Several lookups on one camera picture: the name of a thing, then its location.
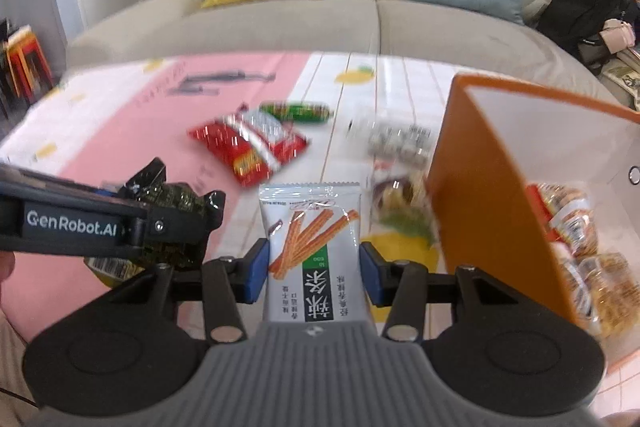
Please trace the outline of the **dark green snack packet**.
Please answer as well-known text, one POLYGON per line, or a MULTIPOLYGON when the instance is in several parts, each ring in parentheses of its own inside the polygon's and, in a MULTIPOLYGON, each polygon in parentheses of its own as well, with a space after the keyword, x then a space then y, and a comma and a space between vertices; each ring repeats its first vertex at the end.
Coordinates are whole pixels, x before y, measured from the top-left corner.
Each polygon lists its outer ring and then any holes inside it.
POLYGON ((151 210, 140 251, 132 259, 87 258, 86 267, 106 286, 115 287, 153 265, 177 271, 198 269, 209 235, 224 222, 226 193, 198 195, 184 182, 169 183, 166 165, 154 158, 117 192, 151 210))

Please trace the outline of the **clear brown pastry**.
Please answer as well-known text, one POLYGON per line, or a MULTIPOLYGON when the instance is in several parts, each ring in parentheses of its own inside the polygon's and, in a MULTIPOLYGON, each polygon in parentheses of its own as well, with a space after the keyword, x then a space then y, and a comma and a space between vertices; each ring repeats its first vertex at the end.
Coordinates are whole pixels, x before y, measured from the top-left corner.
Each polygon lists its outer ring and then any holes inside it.
POLYGON ((408 235, 420 236, 430 245, 439 243, 437 219, 426 188, 426 173, 414 170, 375 183, 372 206, 382 225, 408 235))

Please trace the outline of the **white breadstick snack packet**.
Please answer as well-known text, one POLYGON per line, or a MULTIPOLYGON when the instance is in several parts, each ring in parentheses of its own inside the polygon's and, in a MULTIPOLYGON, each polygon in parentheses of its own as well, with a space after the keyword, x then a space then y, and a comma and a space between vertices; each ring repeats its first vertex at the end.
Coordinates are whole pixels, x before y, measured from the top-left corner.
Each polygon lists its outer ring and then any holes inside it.
POLYGON ((358 183, 262 184, 269 241, 264 319, 372 321, 359 261, 358 183))

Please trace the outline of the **red snack bag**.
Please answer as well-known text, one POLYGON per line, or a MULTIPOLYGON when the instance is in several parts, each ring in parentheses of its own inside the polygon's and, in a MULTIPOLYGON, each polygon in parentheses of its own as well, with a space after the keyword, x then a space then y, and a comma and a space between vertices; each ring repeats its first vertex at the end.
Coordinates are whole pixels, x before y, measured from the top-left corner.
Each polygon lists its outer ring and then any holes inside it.
POLYGON ((306 152, 309 140, 259 109, 217 117, 188 130, 244 187, 261 184, 306 152))

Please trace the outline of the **clear pack white candies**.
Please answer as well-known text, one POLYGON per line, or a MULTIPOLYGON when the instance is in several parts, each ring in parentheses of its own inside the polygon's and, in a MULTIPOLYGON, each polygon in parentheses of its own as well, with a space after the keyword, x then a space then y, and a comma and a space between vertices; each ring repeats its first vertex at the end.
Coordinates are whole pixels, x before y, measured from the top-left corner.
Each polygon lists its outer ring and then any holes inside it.
POLYGON ((363 109, 349 121, 346 136, 372 157, 422 169, 430 165, 436 128, 407 112, 363 109))

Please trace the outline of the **green sausage stick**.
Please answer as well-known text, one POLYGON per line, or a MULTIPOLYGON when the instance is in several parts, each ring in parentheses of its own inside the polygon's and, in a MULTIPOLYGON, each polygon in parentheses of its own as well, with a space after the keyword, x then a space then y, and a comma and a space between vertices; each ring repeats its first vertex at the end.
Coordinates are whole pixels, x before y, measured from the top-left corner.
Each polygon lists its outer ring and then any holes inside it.
POLYGON ((267 102, 259 106, 266 113, 281 122, 301 122, 302 124, 323 124, 333 115, 326 104, 305 102, 267 102))

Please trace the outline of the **red orange stools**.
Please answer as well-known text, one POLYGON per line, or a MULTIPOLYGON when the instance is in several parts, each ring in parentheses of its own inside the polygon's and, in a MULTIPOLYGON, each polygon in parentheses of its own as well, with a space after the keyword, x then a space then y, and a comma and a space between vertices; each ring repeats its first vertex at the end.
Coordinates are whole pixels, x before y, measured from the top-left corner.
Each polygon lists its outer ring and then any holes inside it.
POLYGON ((54 87, 52 70, 29 25, 2 41, 1 72, 9 95, 28 104, 37 102, 54 87))

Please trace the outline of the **pink checkered tablecloth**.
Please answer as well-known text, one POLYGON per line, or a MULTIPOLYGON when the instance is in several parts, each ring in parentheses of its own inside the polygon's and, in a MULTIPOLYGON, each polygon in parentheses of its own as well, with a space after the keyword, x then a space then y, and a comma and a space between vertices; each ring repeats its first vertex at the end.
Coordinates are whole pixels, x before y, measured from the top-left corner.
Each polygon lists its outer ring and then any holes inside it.
MULTIPOLYGON (((363 109, 407 112, 436 128, 436 148, 459 74, 480 75, 399 57, 294 52, 86 69, 28 113, 2 144, 1 166, 115 192, 160 158, 169 183, 226 193, 202 264, 242 258, 267 239, 262 184, 358 183, 361 244, 372 230, 363 181, 373 159, 347 138, 349 121, 363 109), (326 104, 333 115, 323 124, 280 121, 306 136, 306 152, 244 187, 188 130, 267 102, 326 104)), ((174 301, 174 274, 190 271, 153 265, 108 287, 87 258, 15 254, 3 306, 28 340, 23 371, 40 406, 36 426, 596 423, 589 404, 608 364, 599 343, 475 265, 442 262, 437 273, 458 280, 458 319, 451 323, 447 305, 428 305, 425 340, 383 338, 390 308, 373 306, 364 287, 370 323, 269 322, 267 281, 256 303, 238 306, 245 340, 207 340, 202 304, 174 301)))

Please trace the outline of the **orange storage box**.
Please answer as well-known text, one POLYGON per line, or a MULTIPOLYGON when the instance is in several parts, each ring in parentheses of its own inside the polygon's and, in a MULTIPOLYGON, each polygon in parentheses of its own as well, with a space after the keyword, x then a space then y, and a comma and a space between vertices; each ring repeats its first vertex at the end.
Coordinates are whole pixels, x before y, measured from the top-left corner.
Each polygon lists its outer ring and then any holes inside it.
POLYGON ((639 116, 524 81, 452 80, 427 176, 448 270, 475 265, 577 323, 533 186, 587 193, 602 251, 639 269, 639 116))

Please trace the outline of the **beige sofa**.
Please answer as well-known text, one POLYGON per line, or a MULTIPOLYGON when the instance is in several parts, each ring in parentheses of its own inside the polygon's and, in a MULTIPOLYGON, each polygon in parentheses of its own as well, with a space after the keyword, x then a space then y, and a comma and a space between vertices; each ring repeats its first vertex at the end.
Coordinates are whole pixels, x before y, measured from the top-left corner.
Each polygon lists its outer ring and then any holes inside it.
POLYGON ((523 79, 611 102, 605 85, 526 23, 410 0, 144 0, 66 46, 81 69, 171 55, 312 51, 395 55, 523 79))

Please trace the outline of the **black backpack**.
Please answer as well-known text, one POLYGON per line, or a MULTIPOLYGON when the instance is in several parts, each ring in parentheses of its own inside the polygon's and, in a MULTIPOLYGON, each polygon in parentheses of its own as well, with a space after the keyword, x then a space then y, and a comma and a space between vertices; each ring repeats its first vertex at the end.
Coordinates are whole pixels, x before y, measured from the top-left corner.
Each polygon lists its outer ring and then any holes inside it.
POLYGON ((637 0, 551 0, 537 24, 539 32, 591 69, 635 46, 638 28, 637 0))

